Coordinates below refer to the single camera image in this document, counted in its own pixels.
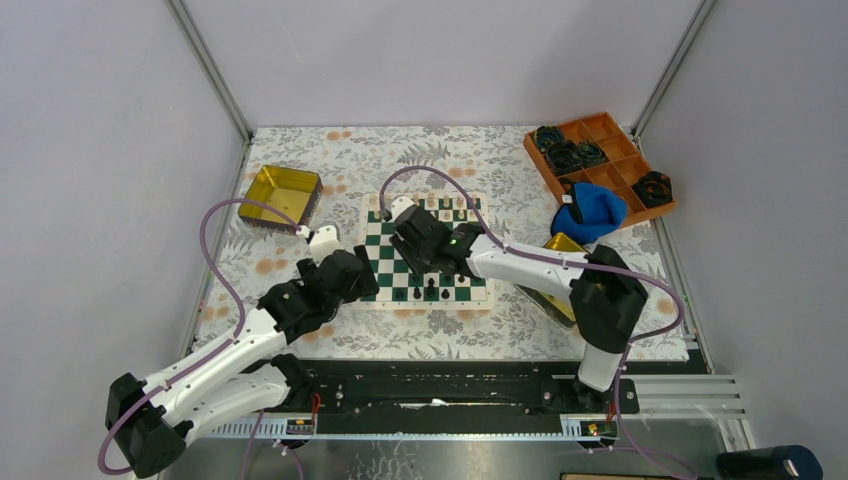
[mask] chessboard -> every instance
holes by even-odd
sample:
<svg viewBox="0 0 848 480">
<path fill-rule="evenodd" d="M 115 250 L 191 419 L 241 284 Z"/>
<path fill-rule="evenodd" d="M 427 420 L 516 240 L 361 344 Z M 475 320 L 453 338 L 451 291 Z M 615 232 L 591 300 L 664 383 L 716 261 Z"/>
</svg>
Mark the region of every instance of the chessboard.
<svg viewBox="0 0 848 480">
<path fill-rule="evenodd" d="M 403 194 L 430 212 L 451 229 L 460 223 L 476 223 L 474 211 L 467 208 L 465 198 L 435 193 Z M 488 221 L 488 200 L 476 192 L 470 194 L 475 206 Z M 365 245 L 371 268 L 377 276 L 377 295 L 355 302 L 359 308 L 377 310 L 491 310 L 495 305 L 492 280 L 462 275 L 425 273 L 415 275 L 389 242 L 394 223 L 380 218 L 379 195 L 363 195 L 360 210 L 360 241 Z"/>
</svg>

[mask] orange compartment tray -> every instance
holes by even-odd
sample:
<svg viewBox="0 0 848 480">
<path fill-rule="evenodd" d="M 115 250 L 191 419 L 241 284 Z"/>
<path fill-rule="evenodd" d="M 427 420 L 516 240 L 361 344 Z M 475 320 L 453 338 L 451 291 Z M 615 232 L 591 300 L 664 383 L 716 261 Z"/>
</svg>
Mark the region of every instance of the orange compartment tray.
<svg viewBox="0 0 848 480">
<path fill-rule="evenodd" d="M 580 143 L 584 140 L 596 143 L 607 156 L 607 161 L 600 165 L 583 168 L 558 177 L 554 175 L 542 152 L 536 148 L 533 132 L 525 135 L 524 148 L 530 154 L 530 158 L 533 159 L 533 163 L 536 164 L 536 168 L 542 174 L 542 178 L 545 179 L 545 183 L 548 184 L 548 188 L 551 189 L 557 203 L 562 205 L 562 196 L 565 194 L 563 182 L 570 180 L 572 182 L 589 182 L 609 188 L 627 202 L 627 218 L 624 219 L 619 228 L 657 218 L 674 209 L 677 204 L 676 200 L 659 207 L 645 208 L 645 205 L 636 196 L 633 188 L 631 188 L 632 185 L 643 175 L 650 172 L 652 168 L 639 152 L 639 149 L 633 145 L 630 138 L 621 131 L 621 128 L 608 113 L 599 113 L 562 123 L 557 125 L 557 128 L 565 135 L 565 138 L 574 143 Z"/>
</svg>

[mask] table surface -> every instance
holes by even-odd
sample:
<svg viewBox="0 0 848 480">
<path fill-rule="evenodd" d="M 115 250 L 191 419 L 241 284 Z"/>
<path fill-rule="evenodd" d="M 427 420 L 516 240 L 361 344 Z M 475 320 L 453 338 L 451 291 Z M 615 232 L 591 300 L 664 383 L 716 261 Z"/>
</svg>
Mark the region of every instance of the table surface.
<svg viewBox="0 0 848 480">
<path fill-rule="evenodd" d="M 427 165 L 448 173 L 467 190 L 489 197 L 490 226 L 508 242 L 542 245 L 549 238 L 557 203 L 530 157 L 524 134 L 533 127 L 356 127 L 260 128 L 256 132 L 238 189 L 243 196 L 262 165 L 317 172 L 324 183 L 312 225 L 331 221 L 343 245 L 361 239 L 360 208 L 364 194 L 379 191 L 383 181 L 407 165 Z M 452 194 L 450 185 L 425 172 L 407 174 L 392 192 Z M 295 262 L 308 256 L 297 237 L 270 233 L 229 219 L 218 260 L 223 275 L 242 295 L 247 308 L 271 286 L 296 276 Z M 618 230 L 601 238 L 631 269 L 659 278 L 665 270 L 659 242 L 650 223 Z M 650 297 L 636 332 L 666 325 L 675 307 L 664 292 L 646 285 Z M 285 348 L 300 358 L 579 360 L 584 342 L 576 328 L 566 329 L 545 315 L 509 283 L 495 282 L 497 301 L 490 311 L 396 310 L 342 307 L 318 331 Z M 237 320 L 235 302 L 217 279 L 198 315 L 197 348 Z M 685 361 L 680 329 L 636 344 L 631 358 Z"/>
</svg>

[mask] white robotic arm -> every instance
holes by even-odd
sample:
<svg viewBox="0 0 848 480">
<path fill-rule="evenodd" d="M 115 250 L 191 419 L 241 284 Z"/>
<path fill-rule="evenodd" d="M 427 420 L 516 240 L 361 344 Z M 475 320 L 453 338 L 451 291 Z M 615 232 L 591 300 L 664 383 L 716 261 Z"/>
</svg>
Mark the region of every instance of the white robotic arm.
<svg viewBox="0 0 848 480">
<path fill-rule="evenodd" d="M 292 355 L 277 355 L 253 373 L 239 372 L 317 330 L 340 305 L 374 295 L 379 287 L 364 246 L 354 247 L 355 253 L 343 250 L 331 225 L 301 232 L 313 255 L 297 262 L 301 278 L 271 287 L 243 323 L 186 358 L 142 380 L 127 373 L 112 383 L 106 428 L 139 478 L 160 472 L 223 423 L 308 400 L 309 376 Z M 144 398 L 149 399 L 136 406 Z"/>
<path fill-rule="evenodd" d="M 569 267 L 566 262 L 627 269 L 615 251 L 598 246 L 592 254 L 567 253 L 523 244 L 511 244 L 508 251 L 506 245 L 483 235 L 479 225 L 463 223 L 450 230 L 408 197 L 398 197 L 390 208 L 395 224 L 392 245 L 413 272 L 500 279 L 569 299 L 586 340 L 578 379 L 596 392 L 609 390 L 647 291 L 631 277 Z M 561 264 L 552 265 L 547 261 L 551 257 Z"/>
</svg>

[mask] yellow tray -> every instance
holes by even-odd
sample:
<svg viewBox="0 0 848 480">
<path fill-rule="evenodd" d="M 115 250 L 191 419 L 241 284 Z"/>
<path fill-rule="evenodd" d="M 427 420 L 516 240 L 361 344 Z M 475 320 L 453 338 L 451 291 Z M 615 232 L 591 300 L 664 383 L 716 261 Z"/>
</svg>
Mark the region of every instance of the yellow tray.
<svg viewBox="0 0 848 480">
<path fill-rule="evenodd" d="M 324 186 L 317 173 L 263 165 L 244 198 L 267 203 L 299 225 L 308 225 L 321 199 Z M 282 217 L 256 205 L 242 204 L 239 217 L 248 225 L 294 235 L 295 227 Z"/>
</svg>

